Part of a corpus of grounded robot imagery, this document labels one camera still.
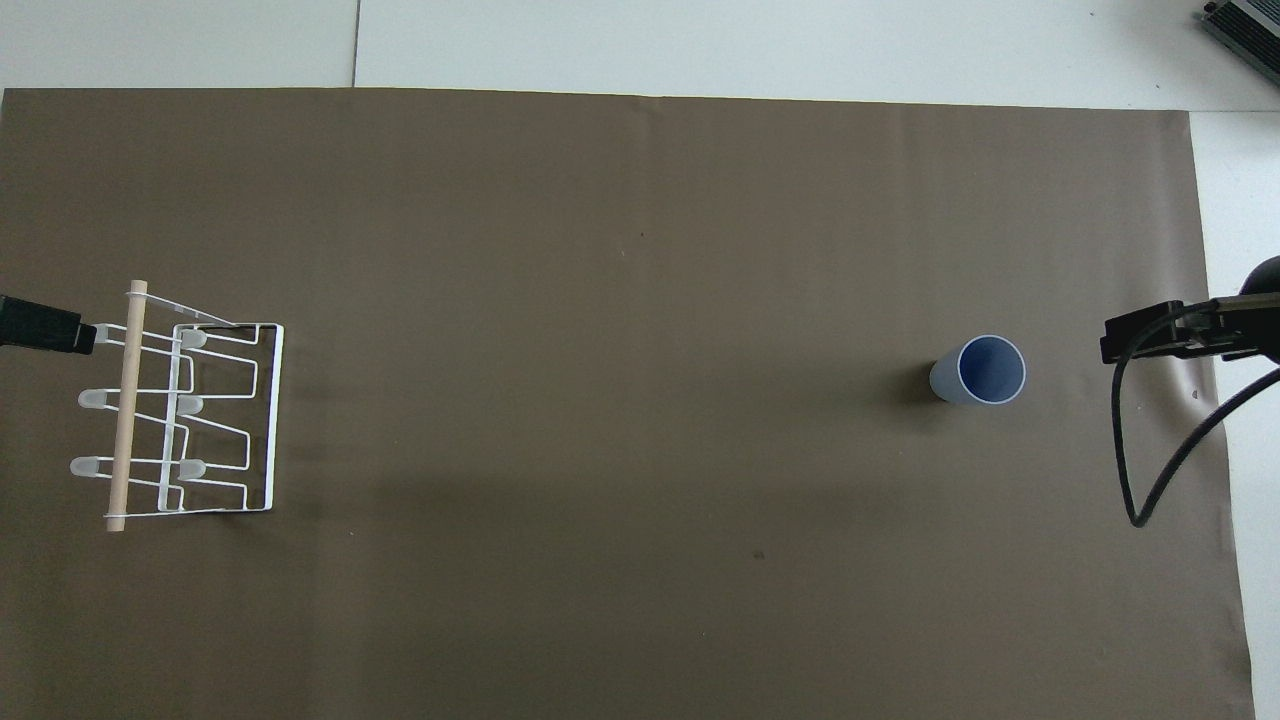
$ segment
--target brown paper backdrop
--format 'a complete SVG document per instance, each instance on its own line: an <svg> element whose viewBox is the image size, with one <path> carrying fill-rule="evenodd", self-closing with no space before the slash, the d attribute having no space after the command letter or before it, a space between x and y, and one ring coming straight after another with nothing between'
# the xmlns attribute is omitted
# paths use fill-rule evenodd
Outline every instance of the brown paper backdrop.
<svg viewBox="0 0 1280 720"><path fill-rule="evenodd" d="M288 328L276 510L119 536L118 354L0 350L4 716L1252 717L1222 438L1129 528L1097 359L1184 113L9 90L0 170L0 292ZM1211 372L1130 377L1149 478Z"/></svg>

